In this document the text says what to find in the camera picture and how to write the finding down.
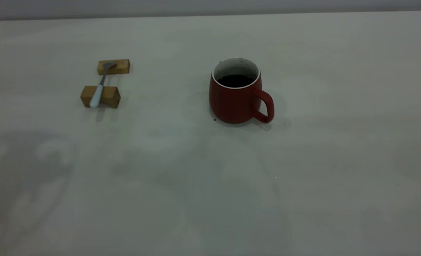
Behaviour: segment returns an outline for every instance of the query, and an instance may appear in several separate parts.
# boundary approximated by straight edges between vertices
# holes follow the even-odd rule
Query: mug handle
[[[272,100],[272,97],[260,89],[255,89],[255,97],[260,98],[266,104],[267,117],[258,110],[256,110],[256,112],[253,114],[253,117],[263,123],[269,123],[272,121],[272,119],[274,119],[274,101]]]

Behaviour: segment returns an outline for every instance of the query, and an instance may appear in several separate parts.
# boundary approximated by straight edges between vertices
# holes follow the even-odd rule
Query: mug
[[[231,75],[247,76],[254,81],[242,87],[225,86],[218,82]],[[266,104],[267,116],[258,111],[261,100]],[[209,103],[214,114],[226,123],[243,123],[253,117],[269,123],[274,118],[274,101],[262,91],[260,69],[246,58],[228,58],[214,67],[209,86]]]

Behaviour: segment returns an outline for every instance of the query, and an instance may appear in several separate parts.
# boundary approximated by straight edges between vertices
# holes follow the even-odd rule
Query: wooden block
[[[103,64],[107,62],[115,62],[116,65],[108,68],[108,75],[111,74],[127,74],[130,72],[130,61],[128,59],[125,60],[100,60],[98,62],[97,71],[100,76],[105,74],[105,69],[103,68]]]
[[[84,86],[81,93],[81,100],[82,103],[84,103],[84,107],[90,107],[90,100],[94,96],[96,90],[97,86]],[[117,108],[119,106],[119,101],[121,101],[121,95],[119,94],[117,87],[103,86],[100,103],[104,103],[112,108]]]

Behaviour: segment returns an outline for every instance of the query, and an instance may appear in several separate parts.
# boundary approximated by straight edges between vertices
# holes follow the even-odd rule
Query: mug rim
[[[237,87],[237,88],[224,86],[224,85],[222,85],[221,83],[219,83],[219,82],[217,81],[217,79],[215,79],[215,76],[214,76],[215,68],[217,68],[217,66],[218,66],[218,65],[220,65],[220,63],[224,62],[225,60],[231,60],[231,59],[244,59],[244,60],[248,60],[248,61],[250,61],[251,63],[253,63],[253,65],[255,65],[255,66],[256,66],[256,68],[258,69],[258,75],[256,76],[256,79],[255,79],[255,80],[254,80],[251,84],[249,84],[249,85],[246,85],[246,86],[244,86],[244,87]],[[220,60],[220,61],[217,63],[217,65],[215,65],[215,66],[214,66],[214,68],[212,69],[212,79],[214,80],[214,82],[215,82],[215,83],[217,83],[218,85],[220,85],[220,86],[224,87],[224,88],[227,88],[227,89],[233,89],[233,90],[244,89],[244,88],[250,87],[251,85],[253,85],[254,83],[256,83],[256,82],[258,81],[258,79],[260,78],[260,76],[261,76],[261,70],[260,70],[260,67],[258,67],[258,65],[257,65],[256,63],[254,63],[253,61],[249,60],[248,58],[244,58],[244,57],[229,57],[229,58],[226,58],[226,59]]]

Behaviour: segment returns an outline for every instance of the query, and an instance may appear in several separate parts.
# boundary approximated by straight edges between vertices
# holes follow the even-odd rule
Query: table
[[[270,124],[214,120],[232,56]],[[421,12],[0,21],[0,255],[421,256]]]

